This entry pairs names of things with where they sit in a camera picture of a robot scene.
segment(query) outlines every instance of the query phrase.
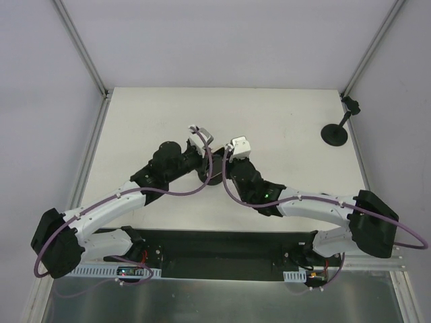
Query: white wall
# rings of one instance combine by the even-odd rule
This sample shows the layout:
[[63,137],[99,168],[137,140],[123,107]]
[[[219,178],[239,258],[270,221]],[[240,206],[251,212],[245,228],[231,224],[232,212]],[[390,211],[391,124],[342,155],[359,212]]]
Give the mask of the white wall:
[[2,1],[0,44],[0,321],[16,323],[34,230],[65,208],[101,97],[50,1]]
[[394,0],[65,0],[114,86],[342,90]]
[[[431,1],[411,0],[377,51],[352,97],[371,183],[400,220],[431,242]],[[413,241],[406,235],[404,240]],[[408,269],[431,322],[431,251],[409,250]]]

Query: white backdrop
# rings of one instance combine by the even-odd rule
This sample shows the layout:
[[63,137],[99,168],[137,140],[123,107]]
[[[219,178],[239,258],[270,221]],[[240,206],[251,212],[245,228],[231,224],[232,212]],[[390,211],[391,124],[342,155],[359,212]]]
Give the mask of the white backdrop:
[[393,0],[65,0],[109,88],[342,90]]
[[66,207],[101,97],[50,1],[2,1],[0,44],[0,321],[16,323],[34,230]]
[[[400,221],[431,242],[431,2],[408,1],[352,92],[370,182]],[[411,239],[401,235],[404,240]],[[425,322],[431,322],[431,250],[406,252]]]

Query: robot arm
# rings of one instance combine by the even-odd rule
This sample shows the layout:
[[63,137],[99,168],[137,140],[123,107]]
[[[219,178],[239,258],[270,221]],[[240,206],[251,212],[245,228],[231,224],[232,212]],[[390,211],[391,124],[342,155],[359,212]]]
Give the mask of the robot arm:
[[[213,137],[205,129],[198,130],[209,145]],[[110,194],[64,213],[56,209],[45,212],[32,239],[32,248],[39,254],[56,229],[77,217],[61,231],[42,257],[52,278],[70,273],[81,261],[111,255],[123,255],[129,260],[141,262],[145,246],[131,227],[102,234],[94,232],[113,219],[154,202],[163,195],[163,191],[169,190],[169,183],[177,178],[193,170],[197,170],[202,178],[206,175],[207,164],[205,144],[197,133],[192,132],[189,136],[184,153],[181,153],[178,143],[165,142],[153,154],[148,165]]]
[[[254,205],[260,214],[279,217],[307,217],[338,225],[329,231],[316,231],[312,243],[304,246],[304,254],[328,258],[334,254],[360,249],[378,258],[391,256],[396,227],[380,219],[352,211],[342,203],[356,205],[398,221],[398,215],[374,193],[361,190],[357,196],[329,196],[302,192],[282,184],[262,179],[248,158],[250,144],[245,137],[233,139],[226,166],[226,177],[231,179],[242,202]],[[332,200],[332,204],[323,200]],[[287,200],[278,205],[258,207]]]

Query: gray floor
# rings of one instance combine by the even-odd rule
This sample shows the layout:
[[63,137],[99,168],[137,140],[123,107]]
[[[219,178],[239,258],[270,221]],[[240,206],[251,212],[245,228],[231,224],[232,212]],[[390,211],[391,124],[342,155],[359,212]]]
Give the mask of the gray floor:
[[[56,280],[55,287],[70,295],[98,281],[70,277]],[[324,292],[289,292],[299,289],[303,285],[248,281],[160,279],[138,287],[109,281],[79,297],[51,298],[43,322],[403,321],[389,273],[343,272]]]

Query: tabletop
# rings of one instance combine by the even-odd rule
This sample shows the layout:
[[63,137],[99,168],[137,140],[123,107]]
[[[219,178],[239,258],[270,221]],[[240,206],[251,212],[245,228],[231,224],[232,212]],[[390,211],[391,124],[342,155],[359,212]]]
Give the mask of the tabletop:
[[[364,182],[351,138],[332,147],[320,136],[326,124],[342,117],[336,90],[117,87],[82,202],[91,203],[121,186],[162,142],[176,141],[184,150],[191,124],[214,136],[212,147],[245,135],[250,159],[266,180],[308,192],[354,195],[364,189]],[[192,172],[171,183],[170,190],[186,192],[199,185]],[[230,188],[235,192],[232,183]],[[163,196],[106,227],[122,225],[217,231],[334,228],[312,219],[260,215],[231,200],[222,184],[193,196]]]

